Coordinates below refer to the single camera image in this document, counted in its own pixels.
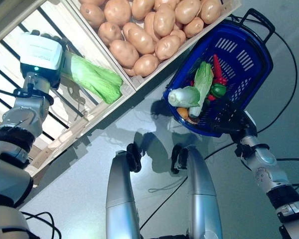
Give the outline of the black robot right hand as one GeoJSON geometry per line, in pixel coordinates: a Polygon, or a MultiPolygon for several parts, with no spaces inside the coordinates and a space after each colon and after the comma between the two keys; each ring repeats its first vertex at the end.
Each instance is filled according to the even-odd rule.
{"type": "Polygon", "coordinates": [[[239,143],[244,137],[257,136],[257,128],[245,111],[234,110],[228,117],[222,117],[220,122],[211,122],[211,129],[217,133],[229,134],[234,143],[239,143]]]}

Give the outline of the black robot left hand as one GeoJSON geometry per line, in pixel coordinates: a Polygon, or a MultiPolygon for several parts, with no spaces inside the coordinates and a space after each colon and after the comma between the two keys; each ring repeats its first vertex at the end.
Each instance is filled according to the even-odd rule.
{"type": "Polygon", "coordinates": [[[65,62],[66,39],[33,30],[21,34],[18,45],[22,76],[37,74],[45,78],[51,88],[58,89],[65,62]]]}

